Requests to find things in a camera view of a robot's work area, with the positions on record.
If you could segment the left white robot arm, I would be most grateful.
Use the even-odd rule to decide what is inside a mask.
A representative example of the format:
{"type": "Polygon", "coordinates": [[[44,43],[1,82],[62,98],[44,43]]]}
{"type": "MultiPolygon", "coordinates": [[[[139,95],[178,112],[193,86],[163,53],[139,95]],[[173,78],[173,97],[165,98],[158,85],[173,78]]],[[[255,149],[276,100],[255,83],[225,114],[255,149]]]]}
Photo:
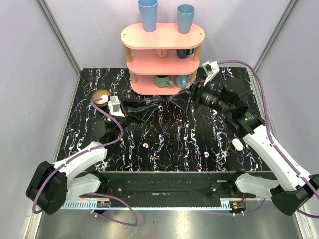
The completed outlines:
{"type": "Polygon", "coordinates": [[[26,196],[33,202],[33,213],[54,214],[67,200],[90,193],[103,197],[108,190],[105,179],[98,173],[84,176],[80,173],[106,159],[113,145],[123,137],[124,128],[132,123],[145,123],[161,102],[160,96],[120,100],[117,96],[102,95],[92,99],[90,104],[110,121],[93,124],[92,142],[84,149],[55,163],[44,161],[38,165],[26,190],[26,196]]]}

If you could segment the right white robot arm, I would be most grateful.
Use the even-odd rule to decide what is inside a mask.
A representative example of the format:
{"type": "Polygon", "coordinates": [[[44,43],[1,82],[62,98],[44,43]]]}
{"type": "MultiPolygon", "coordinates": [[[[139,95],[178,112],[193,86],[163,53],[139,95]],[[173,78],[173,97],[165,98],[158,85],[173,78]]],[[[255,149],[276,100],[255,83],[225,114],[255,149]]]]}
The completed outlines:
{"type": "Polygon", "coordinates": [[[225,124],[250,146],[275,175],[274,180],[239,171],[227,181],[231,197],[253,194],[272,201],[285,215],[292,215],[319,189],[319,176],[303,170],[267,132],[258,111],[247,106],[249,89],[238,79],[226,80],[221,91],[212,90],[204,81],[170,96],[169,101],[181,109],[207,106],[225,115],[225,124]]]}

